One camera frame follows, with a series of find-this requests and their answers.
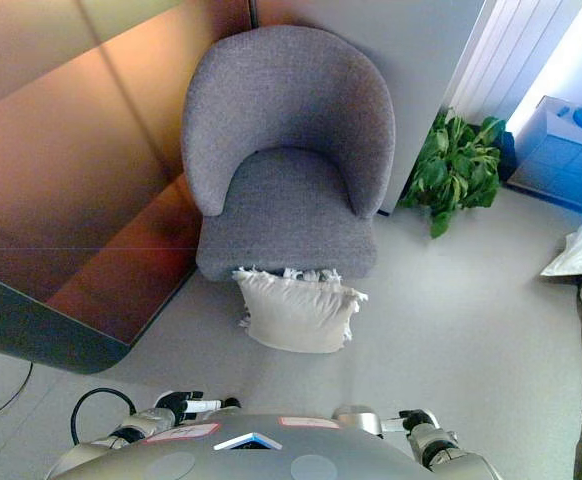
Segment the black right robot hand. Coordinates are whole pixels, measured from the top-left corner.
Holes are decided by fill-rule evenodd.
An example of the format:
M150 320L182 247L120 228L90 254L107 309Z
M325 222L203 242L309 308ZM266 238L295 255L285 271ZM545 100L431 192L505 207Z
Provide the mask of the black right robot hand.
M439 428L440 424L436 416L426 409L400 410L396 417L384 419L380 422L383 433L403 432L410 435L413 429L419 425L431 425Z

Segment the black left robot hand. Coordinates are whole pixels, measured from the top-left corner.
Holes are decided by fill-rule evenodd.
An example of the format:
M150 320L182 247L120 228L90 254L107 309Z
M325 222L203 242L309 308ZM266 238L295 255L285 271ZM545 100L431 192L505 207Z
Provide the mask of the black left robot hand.
M163 393L155 403L156 408L166 408L175 416L175 423L195 420L198 414L215 412L224 408L240 408L241 403L235 397L224 400L205 400L202 391L168 391Z

